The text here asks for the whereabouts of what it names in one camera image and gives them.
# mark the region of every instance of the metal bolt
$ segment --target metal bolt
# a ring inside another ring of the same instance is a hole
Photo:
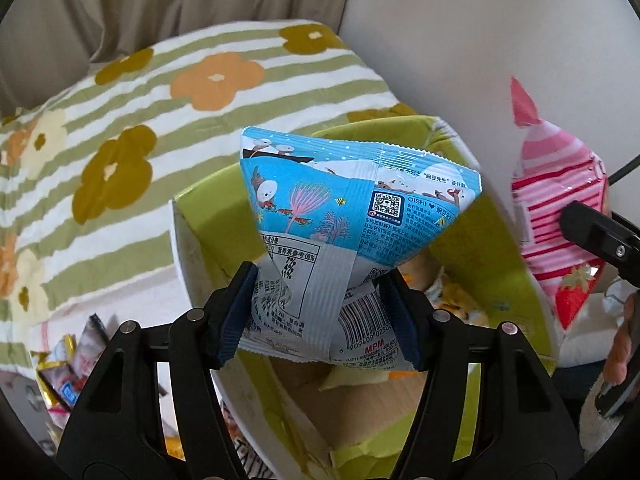
[[[204,310],[201,308],[192,308],[187,312],[187,319],[189,321],[199,321],[204,317]]]
[[[136,322],[135,321],[125,321],[123,324],[120,325],[120,331],[123,334],[130,334],[135,329],[136,329]]]
[[[451,319],[451,314],[446,310],[438,309],[433,313],[433,319],[441,323],[446,323],[449,319]]]
[[[506,323],[502,324],[502,331],[505,334],[516,335],[518,333],[518,327],[515,326],[512,322],[507,321]]]

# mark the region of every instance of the floral blanket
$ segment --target floral blanket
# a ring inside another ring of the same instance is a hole
[[[0,369],[31,374],[29,328],[53,312],[171,267],[168,201],[236,162],[244,127],[410,113],[328,27],[293,20],[163,41],[4,118]]]

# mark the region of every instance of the strawberry graphic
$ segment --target strawberry graphic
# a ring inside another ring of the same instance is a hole
[[[598,270],[592,275],[594,267]],[[591,262],[574,267],[569,274],[562,277],[562,285],[556,292],[556,312],[565,330],[574,320],[584,302],[587,301],[603,267],[604,262]]]

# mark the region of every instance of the purple coral illustration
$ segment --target purple coral illustration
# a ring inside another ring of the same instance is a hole
[[[302,215],[311,213],[331,198],[331,190],[323,184],[297,183],[289,192],[289,204],[291,216],[285,233],[289,233],[293,222],[300,225],[309,225],[312,220],[302,218]]]
[[[333,244],[338,238],[349,237],[349,227],[349,219],[346,216],[336,216],[333,211],[327,211],[314,229],[311,239]]]

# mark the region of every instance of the pink striped snack bag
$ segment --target pink striped snack bag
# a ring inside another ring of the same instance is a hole
[[[520,252],[566,330],[598,281],[604,262],[562,237],[560,212],[574,200],[603,212],[607,175],[600,158],[580,139],[540,119],[515,78],[511,102],[516,126],[527,128],[511,183]]]

